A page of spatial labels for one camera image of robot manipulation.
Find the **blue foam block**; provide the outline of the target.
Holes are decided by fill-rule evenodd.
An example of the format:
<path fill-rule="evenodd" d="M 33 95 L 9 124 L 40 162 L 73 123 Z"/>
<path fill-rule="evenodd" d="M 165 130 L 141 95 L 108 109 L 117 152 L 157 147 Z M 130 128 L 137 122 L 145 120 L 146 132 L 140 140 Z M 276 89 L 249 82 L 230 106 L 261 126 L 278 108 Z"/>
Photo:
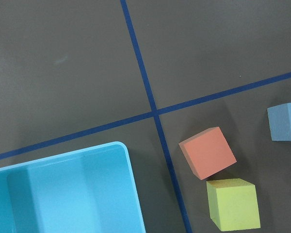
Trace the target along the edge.
<path fill-rule="evenodd" d="M 291 102 L 267 108 L 271 139 L 291 141 Z"/>

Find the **orange foam block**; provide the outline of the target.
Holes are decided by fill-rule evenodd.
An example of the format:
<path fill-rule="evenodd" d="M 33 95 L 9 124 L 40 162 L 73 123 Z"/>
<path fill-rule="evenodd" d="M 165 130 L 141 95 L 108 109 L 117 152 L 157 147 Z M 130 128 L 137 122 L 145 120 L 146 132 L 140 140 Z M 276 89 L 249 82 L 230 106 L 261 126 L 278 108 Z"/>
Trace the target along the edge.
<path fill-rule="evenodd" d="M 193 174 L 204 180 L 237 162 L 220 127 L 208 128 L 179 143 Z"/>

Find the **light blue plastic bin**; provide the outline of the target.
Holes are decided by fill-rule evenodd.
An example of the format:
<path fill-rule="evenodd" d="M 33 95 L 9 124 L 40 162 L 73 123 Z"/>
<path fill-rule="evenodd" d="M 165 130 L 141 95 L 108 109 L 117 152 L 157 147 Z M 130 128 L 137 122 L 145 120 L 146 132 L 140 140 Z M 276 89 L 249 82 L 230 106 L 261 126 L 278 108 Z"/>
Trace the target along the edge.
<path fill-rule="evenodd" d="M 127 147 L 111 142 L 0 168 L 0 233 L 143 233 Z"/>

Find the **yellow foam block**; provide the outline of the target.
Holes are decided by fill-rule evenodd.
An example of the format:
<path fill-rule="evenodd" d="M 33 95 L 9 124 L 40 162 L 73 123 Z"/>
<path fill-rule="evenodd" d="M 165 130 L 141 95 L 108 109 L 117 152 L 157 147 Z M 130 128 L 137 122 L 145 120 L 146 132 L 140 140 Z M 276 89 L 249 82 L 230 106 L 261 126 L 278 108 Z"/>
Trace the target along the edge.
<path fill-rule="evenodd" d="M 210 218 L 222 232 L 260 228 L 256 187 L 242 179 L 206 182 Z"/>

